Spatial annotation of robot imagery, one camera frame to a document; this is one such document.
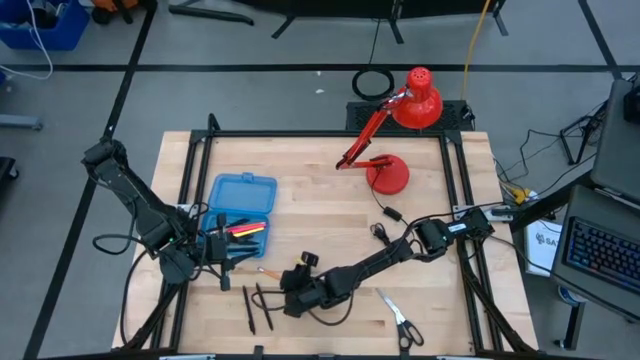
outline lamp shade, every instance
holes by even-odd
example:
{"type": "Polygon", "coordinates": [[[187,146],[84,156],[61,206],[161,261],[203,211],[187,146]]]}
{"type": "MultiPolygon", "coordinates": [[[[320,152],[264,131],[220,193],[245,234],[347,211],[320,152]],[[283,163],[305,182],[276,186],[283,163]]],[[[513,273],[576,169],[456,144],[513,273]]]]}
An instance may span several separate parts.
{"type": "Polygon", "coordinates": [[[405,96],[389,105],[393,118],[409,129],[424,129],[433,125],[442,115],[442,98],[433,87],[431,72],[423,67],[412,69],[407,86],[399,93],[405,96]]]}

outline scissor handle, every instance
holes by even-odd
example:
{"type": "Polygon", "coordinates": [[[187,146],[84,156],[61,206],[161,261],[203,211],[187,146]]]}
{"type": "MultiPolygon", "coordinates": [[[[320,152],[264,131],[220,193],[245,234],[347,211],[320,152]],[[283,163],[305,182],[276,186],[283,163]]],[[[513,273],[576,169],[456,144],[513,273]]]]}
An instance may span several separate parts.
{"type": "Polygon", "coordinates": [[[400,351],[409,351],[413,344],[413,339],[409,337],[410,334],[404,328],[404,324],[398,324],[398,346],[400,351]]]}
{"type": "Polygon", "coordinates": [[[415,325],[411,323],[409,320],[405,320],[402,323],[404,330],[406,331],[406,336],[411,339],[412,342],[416,343],[418,346],[424,345],[424,338],[422,338],[422,334],[418,330],[415,325]]]}

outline red desk lamp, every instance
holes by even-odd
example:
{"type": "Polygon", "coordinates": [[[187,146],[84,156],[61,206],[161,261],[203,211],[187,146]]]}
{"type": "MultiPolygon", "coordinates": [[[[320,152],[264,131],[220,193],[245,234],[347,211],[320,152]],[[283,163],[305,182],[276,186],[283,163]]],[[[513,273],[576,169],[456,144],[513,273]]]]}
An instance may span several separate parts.
{"type": "Polygon", "coordinates": [[[402,159],[384,154],[369,161],[356,162],[358,156],[371,144],[371,138],[389,114],[400,125],[409,129],[423,129],[440,118],[442,98],[433,87],[429,70],[417,67],[409,72],[407,85],[380,104],[358,140],[336,164],[338,170],[367,168],[367,182],[373,190],[385,195],[394,195],[409,183],[409,168],[402,159]]]}

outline blue pencil case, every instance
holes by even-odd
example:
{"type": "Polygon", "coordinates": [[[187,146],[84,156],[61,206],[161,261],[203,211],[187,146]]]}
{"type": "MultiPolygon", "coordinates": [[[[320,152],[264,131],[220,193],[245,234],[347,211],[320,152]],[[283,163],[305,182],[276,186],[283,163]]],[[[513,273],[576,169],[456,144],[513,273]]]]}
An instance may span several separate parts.
{"type": "Polygon", "coordinates": [[[269,239],[269,213],[273,210],[277,188],[278,182],[271,177],[252,173],[218,175],[209,195],[209,211],[202,219],[202,230],[216,227],[219,213],[227,214],[227,224],[245,218],[249,219],[249,224],[266,222],[266,228],[252,234],[251,238],[251,241],[258,243],[259,253],[255,257],[263,257],[269,239]]]}

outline black pen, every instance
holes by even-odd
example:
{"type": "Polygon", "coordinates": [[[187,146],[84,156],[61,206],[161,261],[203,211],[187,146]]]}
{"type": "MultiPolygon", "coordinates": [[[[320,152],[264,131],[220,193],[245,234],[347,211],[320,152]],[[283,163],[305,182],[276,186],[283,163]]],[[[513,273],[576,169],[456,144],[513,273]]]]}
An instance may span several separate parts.
{"type": "Polygon", "coordinates": [[[253,322],[253,313],[251,313],[251,305],[249,304],[249,294],[247,294],[247,287],[242,285],[242,293],[244,294],[244,303],[247,305],[247,315],[249,316],[249,330],[256,334],[256,324],[253,322]]]}
{"type": "Polygon", "coordinates": [[[264,301],[264,295],[262,294],[262,289],[260,289],[260,284],[258,283],[256,283],[256,290],[258,291],[258,297],[260,298],[260,303],[262,304],[262,310],[264,310],[264,316],[267,317],[269,329],[273,331],[273,323],[271,322],[271,315],[269,315],[269,310],[267,309],[267,302],[264,301]]]}

